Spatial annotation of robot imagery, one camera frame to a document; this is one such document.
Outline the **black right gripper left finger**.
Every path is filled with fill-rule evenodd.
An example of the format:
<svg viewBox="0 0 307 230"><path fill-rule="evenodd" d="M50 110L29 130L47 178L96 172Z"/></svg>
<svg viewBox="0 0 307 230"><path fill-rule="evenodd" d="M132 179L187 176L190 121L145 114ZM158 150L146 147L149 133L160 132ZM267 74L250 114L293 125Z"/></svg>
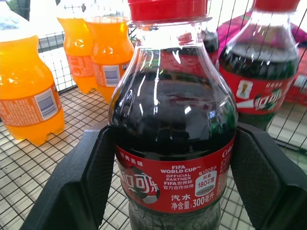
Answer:
<svg viewBox="0 0 307 230"><path fill-rule="evenodd" d="M96 230L111 186L115 149L100 122L57 164L22 224L23 230Z"/></svg>

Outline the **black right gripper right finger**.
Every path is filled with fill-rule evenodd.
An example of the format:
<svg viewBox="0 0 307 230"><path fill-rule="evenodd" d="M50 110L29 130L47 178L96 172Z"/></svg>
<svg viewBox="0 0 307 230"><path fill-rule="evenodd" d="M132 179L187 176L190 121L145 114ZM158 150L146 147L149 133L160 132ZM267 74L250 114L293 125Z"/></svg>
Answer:
<svg viewBox="0 0 307 230"><path fill-rule="evenodd" d="M307 228L307 175L268 133L238 123L231 170L255 229Z"/></svg>

